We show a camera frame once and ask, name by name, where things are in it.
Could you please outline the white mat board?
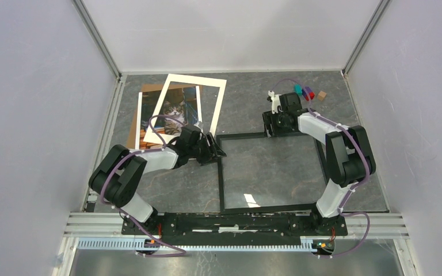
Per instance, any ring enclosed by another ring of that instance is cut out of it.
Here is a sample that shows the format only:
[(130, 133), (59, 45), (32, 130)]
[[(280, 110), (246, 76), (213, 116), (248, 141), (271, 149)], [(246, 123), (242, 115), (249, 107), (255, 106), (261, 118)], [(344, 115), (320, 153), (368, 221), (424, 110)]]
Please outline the white mat board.
[[(192, 75), (180, 75), (180, 74), (169, 74), (165, 80), (165, 83), (162, 87), (161, 93), (159, 95), (158, 103), (155, 106), (155, 110), (153, 115), (159, 114), (159, 111), (161, 109), (161, 101), (165, 99), (165, 96), (167, 94), (167, 91), (169, 89), (171, 82), (178, 82), (178, 83), (186, 83), (189, 85), (196, 85), (196, 86), (209, 86), (209, 87), (217, 87), (219, 89), (218, 96), (216, 97), (216, 105), (214, 108), (214, 113), (212, 116), (211, 124), (209, 132), (215, 136), (216, 135), (216, 127), (219, 120), (220, 110), (222, 107), (224, 92), (226, 89), (226, 83), (227, 81), (224, 79), (216, 79), (216, 78), (205, 78), (200, 76), (192, 76)], [(154, 124), (157, 121), (157, 117), (152, 119), (152, 126), (149, 126), (146, 129), (146, 133), (144, 135), (144, 141), (147, 143), (155, 143), (155, 144), (162, 144), (162, 139), (167, 142), (174, 138), (173, 135), (164, 135), (164, 134), (155, 134), (153, 132), (154, 130)]]

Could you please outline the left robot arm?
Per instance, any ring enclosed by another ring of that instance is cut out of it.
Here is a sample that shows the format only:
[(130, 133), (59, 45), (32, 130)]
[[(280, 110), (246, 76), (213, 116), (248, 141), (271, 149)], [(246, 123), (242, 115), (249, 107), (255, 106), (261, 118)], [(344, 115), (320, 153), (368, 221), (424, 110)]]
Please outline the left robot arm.
[(137, 229), (148, 235), (157, 229), (158, 219), (157, 210), (136, 192), (142, 176), (177, 169), (191, 159), (203, 166), (224, 157), (226, 153), (211, 133), (188, 124), (159, 148), (132, 150), (114, 145), (90, 176), (89, 187), (101, 200), (135, 219)]

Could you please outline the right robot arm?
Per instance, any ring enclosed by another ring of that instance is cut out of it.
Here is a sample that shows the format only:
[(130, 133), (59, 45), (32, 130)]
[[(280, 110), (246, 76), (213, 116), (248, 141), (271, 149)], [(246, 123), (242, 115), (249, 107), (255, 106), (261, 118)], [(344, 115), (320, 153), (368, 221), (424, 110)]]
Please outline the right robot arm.
[(376, 171), (367, 132), (360, 125), (349, 127), (303, 108), (296, 93), (269, 91), (267, 100), (271, 109), (262, 118), (268, 136), (302, 133), (325, 146), (329, 179), (309, 219), (310, 229), (323, 235), (332, 228), (332, 218), (342, 214), (350, 195)]

